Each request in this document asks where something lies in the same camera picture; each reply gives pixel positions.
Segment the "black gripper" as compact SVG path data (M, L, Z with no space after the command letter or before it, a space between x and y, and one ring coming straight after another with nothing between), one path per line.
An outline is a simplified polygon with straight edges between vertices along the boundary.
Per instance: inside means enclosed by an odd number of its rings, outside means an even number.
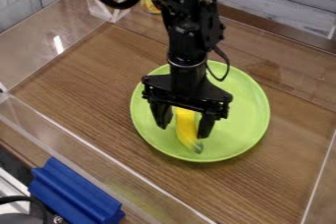
M214 118L226 118L232 94L217 87L208 78L196 86L172 85L170 75L150 75L141 79L144 84L142 98L148 101L156 125L165 130L173 113L170 106L178 106L204 113L197 129L197 138L210 135Z

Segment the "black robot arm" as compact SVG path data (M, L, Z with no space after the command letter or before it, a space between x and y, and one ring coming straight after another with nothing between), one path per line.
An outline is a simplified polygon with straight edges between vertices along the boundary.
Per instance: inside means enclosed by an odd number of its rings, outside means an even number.
M128 9L140 0L100 0L114 9ZM213 73L208 54L221 54L217 43L222 40L225 26L220 21L216 0L152 0L161 11L166 29L168 64L166 75L141 78L142 98L160 128L172 120L174 106L202 114L197 137L210 135L213 124L228 116L232 95L210 83Z

